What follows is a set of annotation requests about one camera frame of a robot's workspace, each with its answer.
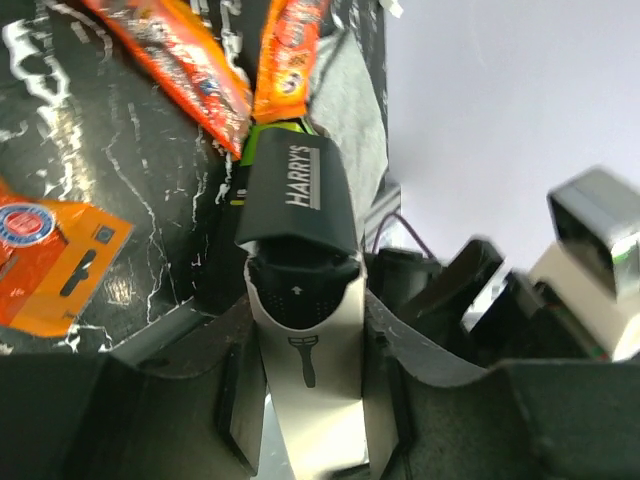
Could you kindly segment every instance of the razor icon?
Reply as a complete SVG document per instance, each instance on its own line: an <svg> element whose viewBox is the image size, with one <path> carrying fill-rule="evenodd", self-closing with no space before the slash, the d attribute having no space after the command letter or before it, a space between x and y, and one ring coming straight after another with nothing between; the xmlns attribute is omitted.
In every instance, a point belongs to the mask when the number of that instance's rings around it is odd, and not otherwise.
<svg viewBox="0 0 640 480"><path fill-rule="evenodd" d="M313 337L289 337L289 345L298 350L302 360L302 376L307 388L315 388L316 371L311 360L311 349L318 344L318 336Z"/></svg>

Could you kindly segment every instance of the silver metal part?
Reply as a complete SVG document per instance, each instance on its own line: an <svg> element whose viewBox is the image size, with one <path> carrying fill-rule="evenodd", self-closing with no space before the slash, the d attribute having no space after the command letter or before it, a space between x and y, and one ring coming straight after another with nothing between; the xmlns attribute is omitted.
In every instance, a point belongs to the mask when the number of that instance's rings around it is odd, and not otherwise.
<svg viewBox="0 0 640 480"><path fill-rule="evenodd" d="M558 240L617 299L640 292L640 195L602 168L549 194Z"/></svg>

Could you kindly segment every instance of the red logo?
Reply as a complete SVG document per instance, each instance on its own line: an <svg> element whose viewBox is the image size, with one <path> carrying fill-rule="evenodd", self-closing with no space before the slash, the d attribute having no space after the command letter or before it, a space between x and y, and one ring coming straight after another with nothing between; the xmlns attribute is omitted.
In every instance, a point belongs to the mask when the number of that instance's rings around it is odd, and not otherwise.
<svg viewBox="0 0 640 480"><path fill-rule="evenodd" d="M10 232L26 237L38 233L44 224L35 213L14 212L7 216L5 225Z"/></svg>

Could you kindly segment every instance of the black plastic object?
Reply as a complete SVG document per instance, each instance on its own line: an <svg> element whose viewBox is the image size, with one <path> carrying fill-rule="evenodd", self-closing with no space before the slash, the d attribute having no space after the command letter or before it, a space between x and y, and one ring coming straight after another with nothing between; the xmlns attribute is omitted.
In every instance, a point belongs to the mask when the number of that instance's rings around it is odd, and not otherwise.
<svg viewBox="0 0 640 480"><path fill-rule="evenodd" d="M217 230L211 235L203 263L202 280L197 284L195 299L200 308L222 315L247 292L244 264L247 252L236 245L246 196L250 165L236 164L227 201L222 207Z"/></svg>
<svg viewBox="0 0 640 480"><path fill-rule="evenodd" d="M506 276L502 293L470 332L480 364L504 358L589 358L541 292L551 294L544 285L537 291L525 275Z"/></svg>
<svg viewBox="0 0 640 480"><path fill-rule="evenodd" d="M640 477L640 365L513 360L485 371L373 296L365 321L366 364L385 359L363 384L371 480Z"/></svg>
<svg viewBox="0 0 640 480"><path fill-rule="evenodd" d="M236 242L295 238L336 255L358 240L347 176L329 138L268 129L258 139Z"/></svg>
<svg viewBox="0 0 640 480"><path fill-rule="evenodd" d="M437 260L397 248L383 248L377 255L365 254L365 262L369 290L394 314L442 271Z"/></svg>
<svg viewBox="0 0 640 480"><path fill-rule="evenodd" d="M422 292L399 309L398 317L438 345L474 361L462 316L502 263L491 242L472 238Z"/></svg>
<svg viewBox="0 0 640 480"><path fill-rule="evenodd" d="M0 357L0 388L2 478L245 480L258 467L266 385L246 299L138 368Z"/></svg>

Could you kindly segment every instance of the white background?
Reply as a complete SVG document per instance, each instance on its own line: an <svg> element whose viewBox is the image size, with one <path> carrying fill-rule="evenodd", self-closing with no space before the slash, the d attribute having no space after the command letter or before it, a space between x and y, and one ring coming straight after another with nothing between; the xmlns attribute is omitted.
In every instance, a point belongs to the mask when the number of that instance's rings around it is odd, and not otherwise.
<svg viewBox="0 0 640 480"><path fill-rule="evenodd" d="M640 1L400 3L391 169L438 256L482 234L528 267L553 239L551 187L594 164L640 186Z"/></svg>

